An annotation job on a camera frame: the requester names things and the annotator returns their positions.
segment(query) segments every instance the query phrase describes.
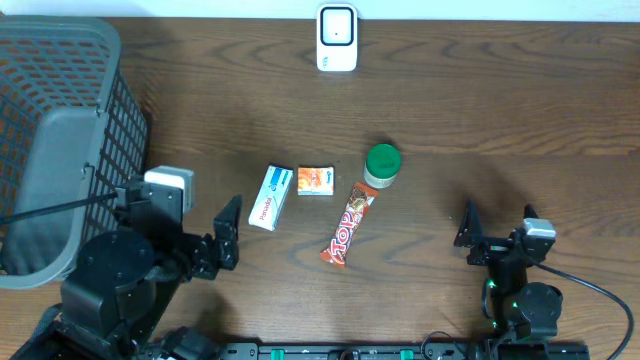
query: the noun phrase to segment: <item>chocolate bar wrapper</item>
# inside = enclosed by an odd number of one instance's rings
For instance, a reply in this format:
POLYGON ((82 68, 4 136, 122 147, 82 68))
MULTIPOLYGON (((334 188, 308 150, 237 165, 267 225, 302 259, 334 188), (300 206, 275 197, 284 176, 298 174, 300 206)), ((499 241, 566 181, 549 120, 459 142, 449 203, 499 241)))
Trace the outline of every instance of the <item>chocolate bar wrapper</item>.
POLYGON ((378 191, 364 184, 356 183, 351 190, 351 196, 347 207, 340 218, 340 224, 331 239, 329 246, 320 253, 320 258, 338 267, 344 268, 347 260, 347 252, 353 234, 356 232, 362 219, 369 212, 369 207, 378 196, 378 191))

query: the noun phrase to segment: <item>wood grain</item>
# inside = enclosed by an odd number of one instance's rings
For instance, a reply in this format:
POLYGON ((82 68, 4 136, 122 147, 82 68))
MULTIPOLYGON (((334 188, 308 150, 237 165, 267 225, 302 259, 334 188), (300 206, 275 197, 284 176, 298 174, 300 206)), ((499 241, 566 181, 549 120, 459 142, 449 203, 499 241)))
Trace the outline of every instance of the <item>wood grain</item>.
MULTIPOLYGON (((313 21, 109 19, 153 132, 148 166, 196 172, 188 231, 244 195, 241 260, 180 288, 157 335, 420 341, 490 326, 486 269, 452 248, 463 204, 506 235, 530 202, 556 225, 547 263, 605 286, 640 313, 640 25, 365 21, 358 68, 315 67, 313 21), (404 165, 358 230, 348 268, 318 253, 362 180, 367 149, 404 165), (336 167, 333 197, 290 194, 278 229, 247 224, 266 166, 336 167)), ((626 320, 610 300, 538 270, 564 293, 558 339, 601 359, 626 320)), ((0 292, 0 357, 26 339, 58 285, 0 292)), ((622 358, 640 356, 632 340, 622 358)))

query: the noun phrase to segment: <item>gray basket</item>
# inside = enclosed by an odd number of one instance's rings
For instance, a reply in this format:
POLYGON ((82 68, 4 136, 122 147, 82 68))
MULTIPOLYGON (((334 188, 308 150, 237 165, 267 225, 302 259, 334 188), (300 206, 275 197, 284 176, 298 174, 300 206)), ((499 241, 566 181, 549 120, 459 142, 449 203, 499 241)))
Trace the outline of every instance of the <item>gray basket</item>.
MULTIPOLYGON (((97 19, 0 17, 0 216, 109 193, 142 170, 148 127, 97 19)), ((2 229, 0 288, 62 277, 113 229, 113 201, 2 229)))

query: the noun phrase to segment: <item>white background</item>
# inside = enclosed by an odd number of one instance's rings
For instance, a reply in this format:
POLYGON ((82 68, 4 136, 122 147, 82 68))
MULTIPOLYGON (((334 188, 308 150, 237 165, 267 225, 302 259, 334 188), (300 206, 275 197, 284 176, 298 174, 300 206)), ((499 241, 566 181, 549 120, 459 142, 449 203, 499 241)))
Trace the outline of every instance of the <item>white background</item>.
MULTIPOLYGON (((7 15, 311 19, 317 0, 0 0, 7 15)), ((640 22, 640 0, 352 0, 362 19, 640 22)))

